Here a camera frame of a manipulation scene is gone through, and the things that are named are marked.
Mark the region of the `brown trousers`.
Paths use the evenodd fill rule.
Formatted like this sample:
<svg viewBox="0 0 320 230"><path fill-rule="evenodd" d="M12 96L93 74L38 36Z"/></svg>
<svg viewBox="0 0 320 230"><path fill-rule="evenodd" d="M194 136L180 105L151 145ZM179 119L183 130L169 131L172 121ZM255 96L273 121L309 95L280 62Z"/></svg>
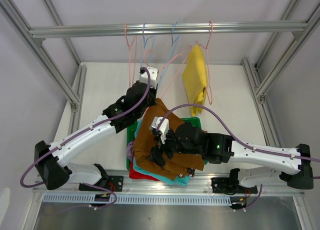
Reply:
<svg viewBox="0 0 320 230"><path fill-rule="evenodd" d="M139 132L133 144L132 153L136 161L136 165L152 174L175 180L176 177L189 176L189 170L203 171L205 162L201 156L175 153L172 159L168 159L165 154L165 166L161 167L150 161L151 149L156 146L155 135L152 134L150 126L155 117L163 117L168 109L159 98L155 100L156 105L150 107L142 119Z"/></svg>

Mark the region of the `purple trousers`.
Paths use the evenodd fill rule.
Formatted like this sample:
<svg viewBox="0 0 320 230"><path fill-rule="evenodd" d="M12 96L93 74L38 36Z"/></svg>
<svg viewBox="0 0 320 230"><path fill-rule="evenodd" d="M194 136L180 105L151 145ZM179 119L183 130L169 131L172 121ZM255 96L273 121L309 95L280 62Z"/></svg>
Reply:
<svg viewBox="0 0 320 230"><path fill-rule="evenodd" d="M126 148L126 157L132 161L133 160L133 145L134 141L130 141Z"/></svg>

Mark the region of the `red trousers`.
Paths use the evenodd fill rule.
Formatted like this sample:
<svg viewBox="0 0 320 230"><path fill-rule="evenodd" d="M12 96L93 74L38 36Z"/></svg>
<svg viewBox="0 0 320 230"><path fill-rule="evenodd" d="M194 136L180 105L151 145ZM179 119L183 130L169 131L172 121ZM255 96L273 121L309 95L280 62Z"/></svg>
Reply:
<svg viewBox="0 0 320 230"><path fill-rule="evenodd" d="M129 177L131 179L145 179L145 180L151 180L151 181L159 181L158 179L145 175L145 174L141 174L137 171L135 171L133 169L133 164L130 164L130 168L129 168Z"/></svg>

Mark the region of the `teal trousers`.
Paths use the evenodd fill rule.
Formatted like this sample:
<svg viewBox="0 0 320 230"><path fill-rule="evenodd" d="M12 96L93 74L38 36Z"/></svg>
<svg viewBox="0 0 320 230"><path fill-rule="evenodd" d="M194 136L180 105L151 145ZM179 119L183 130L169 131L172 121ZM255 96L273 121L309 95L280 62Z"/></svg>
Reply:
<svg viewBox="0 0 320 230"><path fill-rule="evenodd" d="M153 173L150 173L142 168L140 168L137 164L136 164L136 159L133 158L131 164L133 164L133 169L141 174L145 174L145 175L148 175L148 176L151 176L151 177L154 177L156 179L158 179L158 181L161 181L163 183L166 183L170 186L173 186L174 184L177 184L179 186L183 186L185 187L189 181L190 181L190 177L189 176L186 176L186 177L175 177L174 180L171 180L167 177L164 177L162 175L157 175L157 174L153 174Z"/></svg>

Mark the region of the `yellow trousers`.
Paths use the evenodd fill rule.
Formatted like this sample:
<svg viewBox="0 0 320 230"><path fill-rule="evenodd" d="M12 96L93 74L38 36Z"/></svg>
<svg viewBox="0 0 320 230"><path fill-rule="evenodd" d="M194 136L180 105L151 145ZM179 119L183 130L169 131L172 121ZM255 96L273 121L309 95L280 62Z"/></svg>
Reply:
<svg viewBox="0 0 320 230"><path fill-rule="evenodd" d="M207 97L207 69L199 45L195 45L188 55L182 80L188 103L203 106Z"/></svg>

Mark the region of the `blue hanger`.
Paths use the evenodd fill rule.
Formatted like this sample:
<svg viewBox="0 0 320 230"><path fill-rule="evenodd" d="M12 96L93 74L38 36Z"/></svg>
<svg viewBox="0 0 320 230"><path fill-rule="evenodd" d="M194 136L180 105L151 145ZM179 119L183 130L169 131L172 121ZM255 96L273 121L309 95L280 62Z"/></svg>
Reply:
<svg viewBox="0 0 320 230"><path fill-rule="evenodd" d="M146 28L146 22L142 25L142 46L143 46L143 53L140 59L140 66L142 67L144 64L144 54L147 51L147 46L148 46L148 41L151 39L151 47L150 50L153 50L154 42L155 42L155 37L153 35L149 37L145 37L145 28Z"/></svg>
<svg viewBox="0 0 320 230"><path fill-rule="evenodd" d="M168 63L173 59L174 57L174 53L175 53L175 50L176 50L176 47L177 47L177 44L180 40L180 34L177 34L175 36L174 34L174 31L175 31L175 27L177 26L178 22L176 21L173 26L172 26L172 29L171 29L171 32L170 32L170 37L171 37L171 47L169 49L169 53L167 55L167 58L166 58L166 61L165 61L165 64L164 64L164 67L162 68L162 71L161 71L161 75L160 75L160 79L159 79L159 85L161 85L163 79L164 79L164 76L166 74L166 71L168 69Z"/></svg>

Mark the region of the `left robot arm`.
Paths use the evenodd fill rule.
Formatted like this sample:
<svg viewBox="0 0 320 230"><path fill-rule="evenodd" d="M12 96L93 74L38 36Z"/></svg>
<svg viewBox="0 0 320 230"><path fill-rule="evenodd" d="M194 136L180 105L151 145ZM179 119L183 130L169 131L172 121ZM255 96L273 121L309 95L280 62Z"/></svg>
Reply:
<svg viewBox="0 0 320 230"><path fill-rule="evenodd" d="M126 94L103 110L90 124L63 140L35 146L36 169L47 190L56 190L66 183L78 183L80 190L107 187L109 176L100 164L81 165L72 160L105 137L113 136L133 125L148 107L156 104L158 85L137 81Z"/></svg>

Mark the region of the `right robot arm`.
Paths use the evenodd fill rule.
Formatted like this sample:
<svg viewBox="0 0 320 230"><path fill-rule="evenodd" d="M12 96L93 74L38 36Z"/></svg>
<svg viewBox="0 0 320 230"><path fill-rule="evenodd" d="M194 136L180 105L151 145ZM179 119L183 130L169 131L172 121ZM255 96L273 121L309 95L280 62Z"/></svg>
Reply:
<svg viewBox="0 0 320 230"><path fill-rule="evenodd" d="M299 144L295 148L250 145L230 135L206 133L191 123L183 123L176 130L169 128L168 121L152 123L150 130L156 143L149 159L161 167L165 158L171 159L174 154L200 156L210 164L234 162L257 166L230 171L227 185L233 192L272 183L286 183L299 190L314 187L309 145Z"/></svg>

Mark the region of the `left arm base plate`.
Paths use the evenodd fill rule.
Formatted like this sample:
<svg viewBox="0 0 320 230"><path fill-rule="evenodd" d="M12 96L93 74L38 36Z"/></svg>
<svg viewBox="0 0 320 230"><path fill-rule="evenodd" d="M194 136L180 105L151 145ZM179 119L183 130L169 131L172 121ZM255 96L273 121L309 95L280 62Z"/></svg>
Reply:
<svg viewBox="0 0 320 230"><path fill-rule="evenodd" d="M123 176L108 176L108 178L102 178L93 186L108 189L112 192L121 192L123 188L123 181ZM99 191L99 189L85 184L80 184L78 189L80 191Z"/></svg>

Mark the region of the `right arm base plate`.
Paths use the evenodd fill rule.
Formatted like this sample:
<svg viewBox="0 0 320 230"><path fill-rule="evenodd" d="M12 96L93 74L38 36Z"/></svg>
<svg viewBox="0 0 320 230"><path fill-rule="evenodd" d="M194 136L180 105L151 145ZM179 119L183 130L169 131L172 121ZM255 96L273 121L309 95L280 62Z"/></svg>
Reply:
<svg viewBox="0 0 320 230"><path fill-rule="evenodd" d="M211 178L211 187L213 193L216 194L226 194L226 195L235 195L235 194L257 194L257 186L247 188L239 184L238 180L232 180L230 178L215 177Z"/></svg>

